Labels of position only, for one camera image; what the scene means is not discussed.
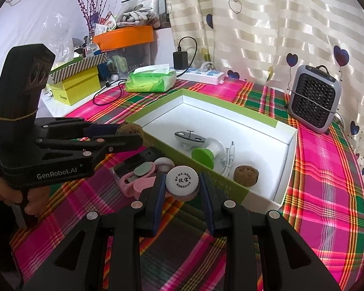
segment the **space heater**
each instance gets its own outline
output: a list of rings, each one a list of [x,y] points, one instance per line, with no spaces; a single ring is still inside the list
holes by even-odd
[[[297,69],[288,104],[288,113],[317,133],[327,131],[341,95],[340,82],[321,67]]]

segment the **yellow shoe box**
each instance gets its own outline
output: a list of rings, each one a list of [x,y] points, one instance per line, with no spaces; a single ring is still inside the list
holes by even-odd
[[[97,67],[77,73],[57,84],[50,84],[54,98],[66,105],[73,105],[100,88]]]

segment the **human hand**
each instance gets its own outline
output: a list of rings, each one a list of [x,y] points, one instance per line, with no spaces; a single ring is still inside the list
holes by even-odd
[[[43,212],[49,203],[49,193],[49,186],[30,189],[27,194],[29,203],[24,211],[28,215],[37,215]],[[23,195],[21,191],[13,190],[4,179],[0,178],[0,201],[6,205],[10,205],[12,202],[19,204],[23,201]]]

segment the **curtain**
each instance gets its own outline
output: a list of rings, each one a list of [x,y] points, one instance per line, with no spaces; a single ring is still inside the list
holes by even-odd
[[[289,91],[297,67],[341,80],[338,107],[364,181],[364,10],[356,0],[166,0],[175,45],[197,40],[193,66]],[[189,60],[194,41],[184,39]]]

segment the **power strip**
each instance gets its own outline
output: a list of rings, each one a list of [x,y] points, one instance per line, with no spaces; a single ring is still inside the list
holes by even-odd
[[[177,75],[183,72],[183,70],[176,70],[176,71]],[[184,73],[180,77],[177,77],[177,79],[191,81],[191,82],[219,85],[223,83],[223,79],[225,76],[226,74],[224,72],[219,72],[219,71],[201,72],[198,71],[198,69],[190,68],[187,70],[186,73]]]

